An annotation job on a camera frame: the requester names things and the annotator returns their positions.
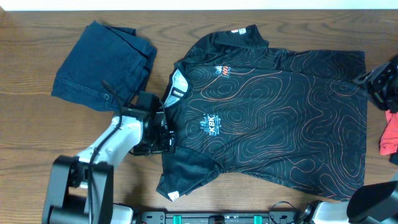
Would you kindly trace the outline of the black jersey with orange lines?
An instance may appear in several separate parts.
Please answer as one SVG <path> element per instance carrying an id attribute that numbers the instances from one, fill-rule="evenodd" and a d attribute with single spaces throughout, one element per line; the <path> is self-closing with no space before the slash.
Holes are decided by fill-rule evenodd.
<path id="1" fill-rule="evenodd" d="M 269 47 L 255 25 L 210 33 L 177 61 L 163 101 L 175 152 L 169 200 L 240 172 L 348 200 L 364 184 L 368 99 L 361 51 Z"/>

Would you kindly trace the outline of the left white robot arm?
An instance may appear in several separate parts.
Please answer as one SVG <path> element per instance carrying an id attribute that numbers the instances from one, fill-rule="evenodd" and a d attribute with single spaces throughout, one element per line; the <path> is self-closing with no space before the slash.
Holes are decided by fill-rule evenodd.
<path id="1" fill-rule="evenodd" d="M 106 131 L 76 156 L 53 164 L 42 223 L 136 223 L 133 208 L 114 202 L 114 171 L 128 155 L 173 153 L 164 103 L 140 92 L 135 105 L 119 107 Z"/>

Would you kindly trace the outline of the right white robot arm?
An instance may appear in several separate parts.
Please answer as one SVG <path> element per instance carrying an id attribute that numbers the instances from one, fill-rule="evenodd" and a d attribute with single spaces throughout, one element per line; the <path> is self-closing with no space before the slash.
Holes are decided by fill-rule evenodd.
<path id="1" fill-rule="evenodd" d="M 397 57 L 353 82 L 380 110 L 397 112 Z M 397 223 L 397 181 L 361 187 L 347 202 L 314 201 L 295 223 Z"/>

